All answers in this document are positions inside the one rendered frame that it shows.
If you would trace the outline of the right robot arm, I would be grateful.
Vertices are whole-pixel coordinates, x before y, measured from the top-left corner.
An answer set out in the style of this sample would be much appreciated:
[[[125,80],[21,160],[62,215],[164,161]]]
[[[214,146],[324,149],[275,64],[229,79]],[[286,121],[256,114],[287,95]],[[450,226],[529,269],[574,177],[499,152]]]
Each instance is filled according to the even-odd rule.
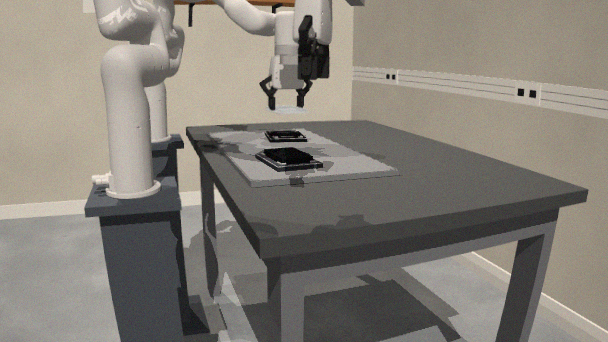
[[[161,17],[143,0],[93,2],[101,34],[130,44],[111,48],[101,61],[111,172],[92,175],[92,183],[107,184],[106,194],[112,198],[151,196],[161,184],[153,178],[150,107],[144,87],[162,83],[170,69]]]

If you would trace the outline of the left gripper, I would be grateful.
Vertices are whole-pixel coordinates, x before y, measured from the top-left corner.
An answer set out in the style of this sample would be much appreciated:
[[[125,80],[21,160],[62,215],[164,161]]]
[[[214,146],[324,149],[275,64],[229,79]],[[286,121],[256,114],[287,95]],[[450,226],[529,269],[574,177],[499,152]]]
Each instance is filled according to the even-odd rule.
[[[270,110],[275,110],[274,95],[278,89],[295,89],[298,93],[297,107],[303,108],[304,96],[310,90],[313,82],[310,80],[299,80],[297,74],[298,65],[280,64],[280,55],[271,57],[269,77],[259,83],[268,96],[268,107]],[[270,81],[272,82],[272,86],[270,86]],[[306,86],[303,88],[304,82],[306,83]],[[267,83],[271,91],[266,87]]]

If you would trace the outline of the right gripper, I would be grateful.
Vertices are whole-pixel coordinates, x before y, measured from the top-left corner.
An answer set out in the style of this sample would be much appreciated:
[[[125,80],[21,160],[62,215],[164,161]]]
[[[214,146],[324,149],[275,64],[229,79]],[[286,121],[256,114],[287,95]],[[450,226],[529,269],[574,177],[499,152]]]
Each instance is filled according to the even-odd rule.
[[[298,79],[329,78],[332,0],[295,0],[293,40],[299,44]]]

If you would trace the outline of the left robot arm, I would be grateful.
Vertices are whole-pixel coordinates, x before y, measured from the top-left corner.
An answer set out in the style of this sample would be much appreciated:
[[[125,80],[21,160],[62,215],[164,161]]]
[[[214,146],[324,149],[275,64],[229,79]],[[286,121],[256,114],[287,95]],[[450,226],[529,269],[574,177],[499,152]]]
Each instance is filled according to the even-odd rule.
[[[152,5],[160,14],[170,59],[168,77],[174,76],[180,66],[185,34],[181,26],[173,24],[174,0],[153,0]],[[298,46],[292,39],[293,11],[272,14],[260,11],[246,0],[212,0],[227,16],[246,32],[260,36],[274,36],[274,55],[280,55],[280,64],[298,65]],[[276,46],[277,45],[277,46]],[[144,87],[150,105],[151,143],[172,139],[167,134],[167,101],[165,83]]]

